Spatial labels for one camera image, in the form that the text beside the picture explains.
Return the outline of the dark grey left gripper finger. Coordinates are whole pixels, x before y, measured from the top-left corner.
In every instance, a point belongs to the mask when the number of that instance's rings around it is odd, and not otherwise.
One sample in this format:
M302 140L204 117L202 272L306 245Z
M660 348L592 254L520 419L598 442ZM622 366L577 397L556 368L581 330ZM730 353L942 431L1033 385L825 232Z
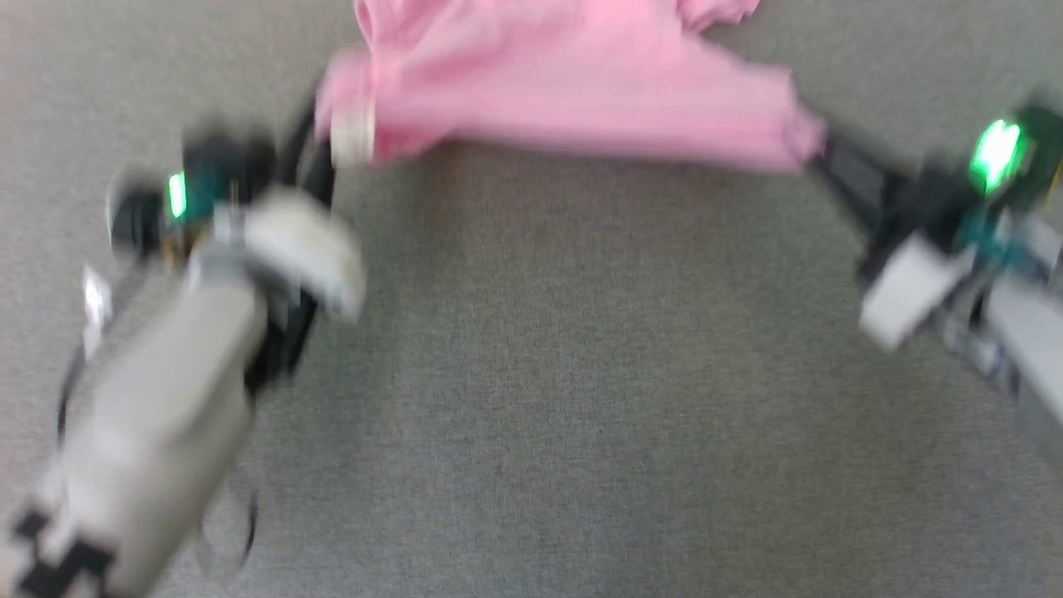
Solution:
M315 153L305 171L305 189L326 211L333 208L336 170L330 153Z
M309 187L314 174L316 100L307 100L297 113L296 124L281 143L281 183Z

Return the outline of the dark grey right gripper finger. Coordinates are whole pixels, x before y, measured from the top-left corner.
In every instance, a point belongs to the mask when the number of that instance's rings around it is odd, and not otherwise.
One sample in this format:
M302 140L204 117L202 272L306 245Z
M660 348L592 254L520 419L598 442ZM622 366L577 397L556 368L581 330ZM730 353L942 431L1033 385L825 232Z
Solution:
M826 185L841 213L846 216L870 245L881 224L885 163L867 158L816 158L812 173Z
M868 204L885 204L906 183L906 169L900 163L844 131L827 134L821 174L838 193Z

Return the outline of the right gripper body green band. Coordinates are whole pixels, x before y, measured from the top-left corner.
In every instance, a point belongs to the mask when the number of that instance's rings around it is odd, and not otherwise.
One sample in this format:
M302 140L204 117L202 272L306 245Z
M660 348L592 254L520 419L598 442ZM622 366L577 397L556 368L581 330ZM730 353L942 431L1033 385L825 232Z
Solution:
M965 250L981 267L1046 275L1029 243L998 228L1019 224L1051 191L1061 170L1059 107L1023 105L981 133L964 165L930 164L900 187L880 224L880 260L911 235L947 257Z

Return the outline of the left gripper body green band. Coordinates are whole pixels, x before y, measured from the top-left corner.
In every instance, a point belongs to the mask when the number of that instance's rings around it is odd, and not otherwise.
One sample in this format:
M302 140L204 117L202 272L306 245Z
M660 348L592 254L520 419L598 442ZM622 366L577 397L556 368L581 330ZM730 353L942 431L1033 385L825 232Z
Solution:
M109 246L140 260L188 260L217 208L246 205L273 178L277 147L268 133L196 133L174 173L125 168L106 192Z

